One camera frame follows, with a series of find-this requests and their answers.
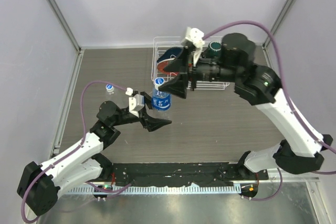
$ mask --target blue bottle label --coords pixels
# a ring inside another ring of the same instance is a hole
[[[152,98],[152,106],[157,110],[167,110],[170,108],[170,99],[171,95],[168,95],[165,98]]]

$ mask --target water bottle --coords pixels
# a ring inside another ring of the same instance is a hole
[[[156,78],[154,80],[152,94],[153,114],[157,118],[169,119],[167,110],[171,106],[171,95],[169,93],[159,91],[159,86],[161,86],[163,83],[163,78]]]
[[[121,90],[118,90],[113,85],[106,85],[106,100],[114,102],[119,108],[123,109],[128,106],[125,102],[126,95]]]

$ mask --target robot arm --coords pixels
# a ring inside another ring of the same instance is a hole
[[[27,205],[37,215],[49,211],[57,200],[75,186],[92,179],[107,180],[113,173],[112,163],[100,152],[109,147],[120,135],[115,126],[140,122],[149,132],[155,131],[171,121],[156,119],[149,116],[146,107],[152,109],[151,97],[145,92],[140,94],[128,88],[129,106],[121,109],[112,101],[104,102],[97,114],[98,121],[86,134],[85,142],[78,141],[61,154],[39,165],[35,162],[28,164],[22,174],[17,193],[23,198],[30,183],[46,167],[46,171],[28,193]],[[75,153],[54,165],[65,155],[81,146]]]
[[[171,81],[159,90],[186,98],[188,82],[191,90],[197,81],[225,81],[235,83],[235,93],[263,112],[285,137],[276,146],[254,152],[248,151],[240,158],[239,173],[244,177],[262,169],[280,167],[292,174],[302,174],[320,169],[324,148],[301,126],[291,111],[282,90],[281,80],[269,67],[255,64],[255,43],[238,33],[228,34],[222,42],[211,42],[201,57],[195,54],[203,33],[188,28],[181,44],[182,52],[164,68],[166,72],[178,72]],[[317,132],[301,115],[315,136],[328,145],[330,135]]]

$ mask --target wire dish rack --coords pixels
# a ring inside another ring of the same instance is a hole
[[[220,42],[222,39],[221,36],[213,36],[205,41],[204,49],[212,41]],[[157,60],[171,47],[181,47],[180,44],[181,37],[155,37],[153,43],[153,61],[152,61],[152,81],[158,77],[162,77],[165,81],[170,81],[176,77],[175,73],[164,74],[158,71],[157,69]],[[211,82],[211,81],[198,81],[197,89],[201,90],[224,90],[229,86],[229,82]]]

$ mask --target gray wood surface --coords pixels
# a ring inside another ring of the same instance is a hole
[[[105,80],[150,92],[152,55],[150,48],[85,51],[61,151],[82,137],[79,99],[83,87],[92,80]],[[255,62],[266,64],[261,48],[256,51]],[[186,100],[173,97],[171,125],[155,132],[148,132],[140,123],[118,126],[121,135],[102,153],[112,162],[124,163],[233,162],[245,151],[269,148],[281,141],[281,133],[268,118],[239,98],[233,89],[231,84],[224,91],[189,91]],[[87,90],[87,130],[96,122],[104,100],[103,84],[94,84]]]

